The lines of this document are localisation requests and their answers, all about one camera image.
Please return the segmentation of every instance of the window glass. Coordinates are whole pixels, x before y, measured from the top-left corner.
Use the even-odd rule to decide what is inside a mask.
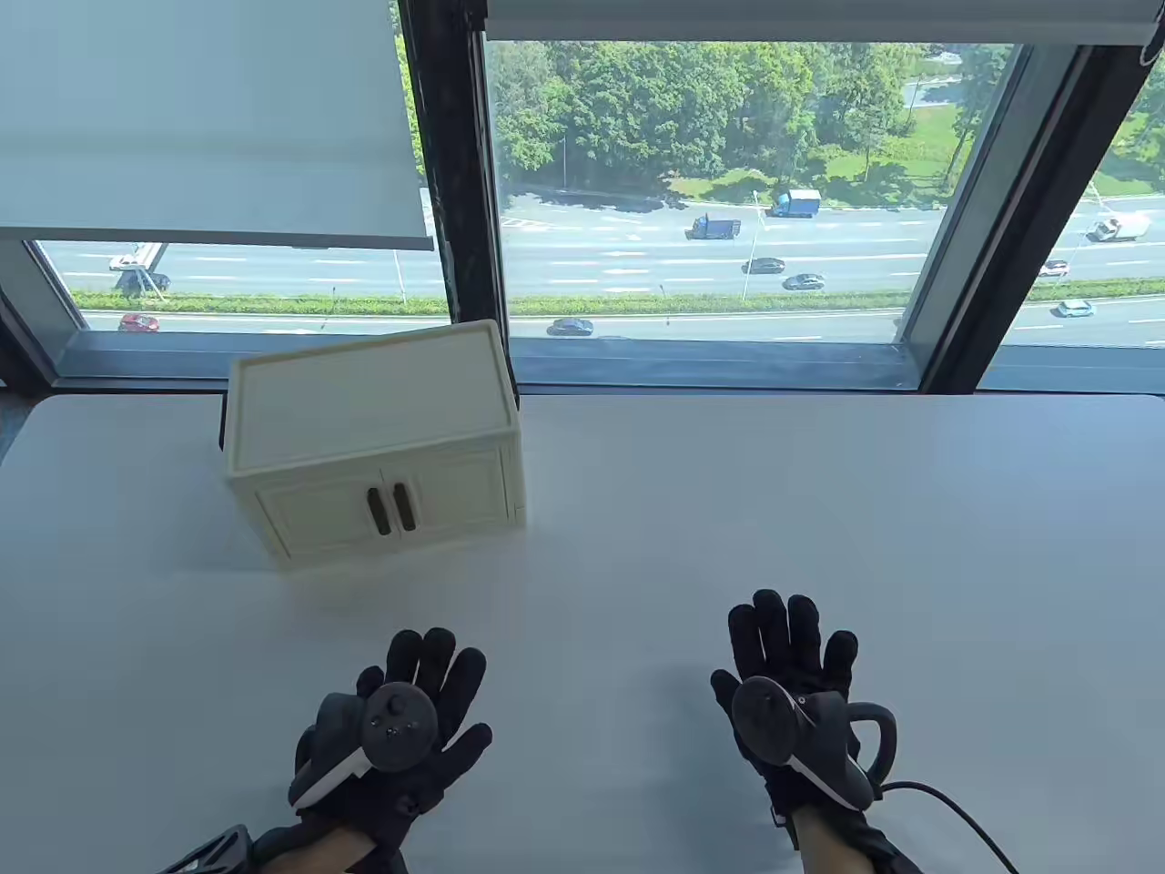
[[[1165,346],[1165,66],[1150,73],[1003,341]]]
[[[417,162],[417,193],[404,196],[421,197],[432,235],[404,38],[396,3],[389,8]],[[436,251],[69,241],[40,246],[94,330],[365,334],[450,320]]]
[[[892,341],[1010,54],[487,43],[511,333]]]

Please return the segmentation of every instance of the cable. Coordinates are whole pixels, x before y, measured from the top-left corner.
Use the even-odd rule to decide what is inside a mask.
[[[995,853],[995,858],[998,859],[1001,862],[1003,862],[1004,868],[1007,868],[1011,874],[1019,874],[1019,872],[1016,871],[1016,866],[1011,864],[1011,860],[1008,859],[1008,857],[1003,853],[1002,850],[1000,850],[1000,845],[996,844],[994,840],[991,840],[991,836],[983,831],[982,826],[972,818],[970,813],[960,808],[958,804],[955,804],[951,798],[940,792],[938,789],[935,789],[934,787],[926,785],[926,783],[916,783],[912,780],[898,780],[894,783],[887,783],[885,785],[882,787],[883,792],[889,792],[892,791],[894,789],[917,789],[920,792],[926,792],[927,795],[932,795],[935,798],[938,798],[940,802],[951,808],[951,810],[961,816],[967,825],[969,825],[972,829],[975,830],[975,834],[982,838],[983,843],[991,848],[991,852]]]

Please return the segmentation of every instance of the cabinet top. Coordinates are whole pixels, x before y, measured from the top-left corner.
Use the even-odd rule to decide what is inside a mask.
[[[240,359],[225,449],[238,475],[516,428],[501,338],[487,320]]]

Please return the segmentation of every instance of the cabinet handle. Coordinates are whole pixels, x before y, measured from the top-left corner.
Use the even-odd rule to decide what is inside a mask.
[[[396,509],[401,514],[401,524],[405,531],[417,530],[417,517],[412,515],[412,503],[409,502],[409,489],[403,482],[393,486],[393,500],[396,501]]]
[[[384,501],[381,500],[380,489],[375,486],[368,489],[368,510],[372,513],[372,521],[376,523],[376,530],[381,535],[393,533],[388,524],[388,510],[384,509]]]

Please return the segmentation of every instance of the white truck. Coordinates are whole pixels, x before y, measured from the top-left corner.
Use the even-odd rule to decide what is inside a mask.
[[[1149,217],[1141,213],[1114,212],[1106,219],[1097,221],[1090,231],[1088,239],[1093,242],[1117,242],[1120,240],[1136,240],[1149,230]]]

